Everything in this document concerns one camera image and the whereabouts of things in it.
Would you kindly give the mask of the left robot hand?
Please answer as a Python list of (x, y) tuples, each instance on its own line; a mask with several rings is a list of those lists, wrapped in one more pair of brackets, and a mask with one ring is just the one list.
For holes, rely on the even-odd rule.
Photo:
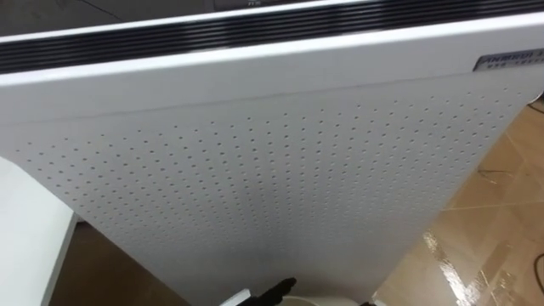
[(282, 302), (283, 297), (291, 291), (297, 282), (294, 277), (284, 279), (258, 296), (252, 295), (249, 289), (243, 289), (219, 306), (276, 306)]

